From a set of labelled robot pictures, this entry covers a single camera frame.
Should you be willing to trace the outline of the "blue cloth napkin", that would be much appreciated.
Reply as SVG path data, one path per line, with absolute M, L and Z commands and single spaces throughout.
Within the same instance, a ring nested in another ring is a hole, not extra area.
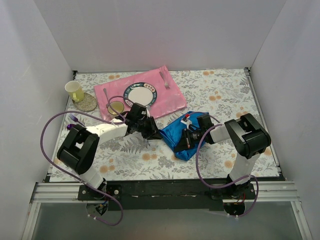
M 198 128 L 199 124 L 197 121 L 197 117 L 202 115 L 203 113 L 188 111 L 171 122 L 165 128 L 159 130 L 160 134 L 162 135 L 162 139 L 172 151 L 174 151 L 174 148 L 181 140 L 183 129 L 187 127 L 184 123 L 181 122 L 182 118 L 187 114 L 190 115 L 188 119 L 192 122 L 193 125 Z M 197 142 L 195 143 L 194 147 L 188 148 L 187 150 L 174 152 L 174 155 L 176 158 L 187 162 L 196 154 L 198 145 L 199 143 Z

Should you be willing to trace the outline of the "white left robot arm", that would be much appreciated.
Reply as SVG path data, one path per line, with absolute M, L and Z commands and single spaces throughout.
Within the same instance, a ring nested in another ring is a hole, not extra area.
M 57 158 L 71 168 L 80 181 L 87 184 L 95 200 L 106 196 L 106 180 L 93 167 L 99 145 L 135 132 L 146 140 L 160 140 L 162 136 L 147 107 L 134 103 L 131 109 L 110 121 L 94 126 L 75 125 L 57 151 Z

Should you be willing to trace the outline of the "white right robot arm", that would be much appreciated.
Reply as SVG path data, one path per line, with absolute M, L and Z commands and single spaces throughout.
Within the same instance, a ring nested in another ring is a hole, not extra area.
M 213 190 L 225 190 L 232 199 L 237 199 L 249 187 L 253 167 L 262 153 L 272 143 L 269 133 L 262 125 L 247 113 L 238 119 L 231 119 L 225 123 L 214 125 L 208 113 L 197 117 L 198 127 L 190 127 L 188 117 L 183 117 L 182 122 L 187 128 L 181 132 L 181 138 L 174 147 L 174 152 L 190 150 L 196 147 L 196 163 L 199 162 L 199 151 L 203 142 L 210 145 L 226 140 L 231 140 L 237 155 L 231 172 L 227 175 L 226 184 L 212 185 L 202 178 L 199 166 L 196 172 L 199 180 L 208 188 Z

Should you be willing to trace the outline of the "white plate green rim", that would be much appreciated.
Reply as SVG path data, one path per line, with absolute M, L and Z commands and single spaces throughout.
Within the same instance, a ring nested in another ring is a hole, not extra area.
M 129 85 L 123 93 L 125 103 L 131 107 L 133 103 L 139 103 L 145 107 L 151 107 L 157 100 L 156 88 L 146 82 L 137 82 Z

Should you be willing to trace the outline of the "silver spoon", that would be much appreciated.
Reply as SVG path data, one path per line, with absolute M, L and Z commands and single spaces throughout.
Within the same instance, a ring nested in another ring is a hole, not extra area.
M 106 88 L 103 88 L 103 92 L 104 92 L 104 95 L 105 95 L 105 98 L 106 98 L 106 104 L 105 104 L 105 107 L 108 108 L 109 107 L 109 97 L 108 97 L 108 94 L 107 94 L 107 89 Z

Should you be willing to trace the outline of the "pink satin placemat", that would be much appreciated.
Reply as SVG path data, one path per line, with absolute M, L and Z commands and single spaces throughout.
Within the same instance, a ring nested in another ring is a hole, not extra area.
M 169 84 L 169 89 L 165 88 L 164 81 L 159 72 L 163 73 L 167 83 Z M 164 65 L 157 69 L 142 72 L 125 78 L 120 78 L 104 84 L 95 85 L 95 95 L 101 116 L 104 120 L 110 120 L 111 116 L 106 108 L 107 100 L 103 92 L 103 88 L 106 88 L 108 98 L 110 99 L 114 96 L 123 96 L 124 91 L 128 86 L 139 82 L 151 84 L 156 88 L 157 99 L 149 109 L 151 116 L 155 119 L 171 114 L 187 106 L 185 97 L 173 80 L 167 67 Z

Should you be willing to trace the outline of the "silver fork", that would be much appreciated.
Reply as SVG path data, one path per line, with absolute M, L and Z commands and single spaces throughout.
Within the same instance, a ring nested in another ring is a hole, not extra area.
M 159 72 L 159 74 L 160 74 L 160 76 L 161 76 L 161 78 L 162 78 L 162 80 L 163 80 L 163 82 L 164 82 L 164 87 L 168 90 L 168 89 L 170 88 L 170 86 L 169 86 L 169 84 L 167 83 L 164 74 L 163 74 L 161 71 Z

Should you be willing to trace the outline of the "round speckled coaster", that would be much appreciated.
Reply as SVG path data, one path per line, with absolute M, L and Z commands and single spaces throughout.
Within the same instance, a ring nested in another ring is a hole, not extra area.
M 78 110 L 83 112 L 93 111 L 98 105 L 96 98 L 87 92 L 84 93 L 84 99 L 82 101 L 75 102 L 73 100 L 72 102 Z

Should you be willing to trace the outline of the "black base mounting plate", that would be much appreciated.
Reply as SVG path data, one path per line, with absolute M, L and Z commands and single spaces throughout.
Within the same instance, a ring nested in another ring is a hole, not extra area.
M 244 193 L 212 189 L 199 179 L 183 180 L 118 180 L 108 181 L 102 190 L 117 199 L 124 210 L 184 210 L 205 209 L 223 211 L 224 200 L 235 201 L 244 196 L 254 200 L 253 183 L 243 189 Z

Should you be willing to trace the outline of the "purple plastic fork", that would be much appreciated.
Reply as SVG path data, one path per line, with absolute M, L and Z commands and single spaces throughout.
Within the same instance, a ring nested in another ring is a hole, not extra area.
M 68 115 L 68 118 L 70 119 L 70 120 L 72 120 L 73 122 L 75 122 L 75 123 L 77 123 L 77 124 L 80 124 L 81 126 L 85 126 L 82 122 L 80 122 L 80 120 L 75 116 L 75 115 L 73 115 L 73 114 L 69 114 Z

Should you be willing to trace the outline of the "purple plastic spoon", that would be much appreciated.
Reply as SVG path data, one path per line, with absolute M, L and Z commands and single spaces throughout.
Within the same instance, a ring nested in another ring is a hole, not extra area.
M 68 124 L 66 126 L 67 130 L 71 130 L 75 125 L 74 124 Z

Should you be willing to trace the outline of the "yellow mug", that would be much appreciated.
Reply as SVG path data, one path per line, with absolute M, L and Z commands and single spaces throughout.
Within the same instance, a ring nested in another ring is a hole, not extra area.
M 81 102 L 85 97 L 80 83 L 76 80 L 72 80 L 66 83 L 64 89 L 67 91 L 70 98 L 76 103 Z

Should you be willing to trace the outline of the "aluminium front frame rail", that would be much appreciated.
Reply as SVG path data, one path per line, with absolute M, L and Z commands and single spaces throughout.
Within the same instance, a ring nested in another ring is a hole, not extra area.
M 80 183 L 37 183 L 31 203 L 94 203 L 79 198 Z M 301 200 L 293 181 L 260 181 L 258 202 L 299 202 Z

